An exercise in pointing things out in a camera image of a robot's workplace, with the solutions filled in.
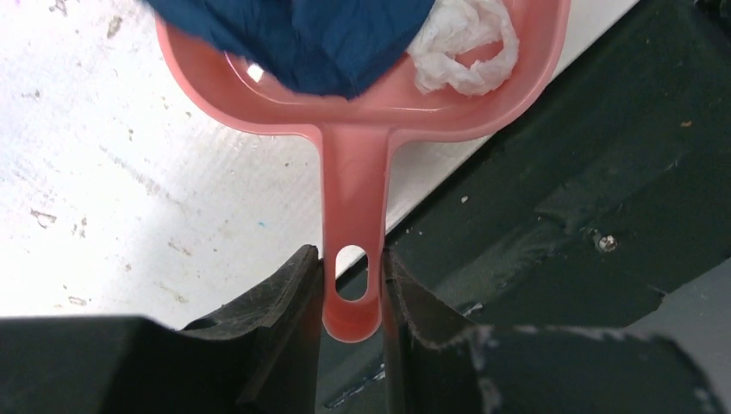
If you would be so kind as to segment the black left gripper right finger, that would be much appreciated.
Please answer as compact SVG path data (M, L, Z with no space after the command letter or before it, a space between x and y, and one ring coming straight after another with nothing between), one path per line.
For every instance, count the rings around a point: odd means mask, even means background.
M721 413L672 340L622 329L477 324L383 253L391 413Z

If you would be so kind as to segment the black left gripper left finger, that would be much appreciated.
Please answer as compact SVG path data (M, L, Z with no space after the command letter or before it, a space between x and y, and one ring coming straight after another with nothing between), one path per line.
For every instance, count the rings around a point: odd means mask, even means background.
M142 316L5 317L1 410L311 413L323 280L305 245L180 330Z

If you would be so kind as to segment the pink plastic dustpan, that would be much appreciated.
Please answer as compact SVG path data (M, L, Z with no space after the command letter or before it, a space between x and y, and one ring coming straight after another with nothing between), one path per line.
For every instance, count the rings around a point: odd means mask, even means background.
M159 47L172 76L208 116L245 133L299 135L316 146L322 171L322 321L334 339L361 342L381 323L381 257L395 152L412 141L492 135L522 115L551 81L565 44L570 3L509 1L506 6L520 42L518 61L499 88L477 97L451 89L421 94L409 60L352 101L297 95L270 76L255 79L247 62L157 21Z

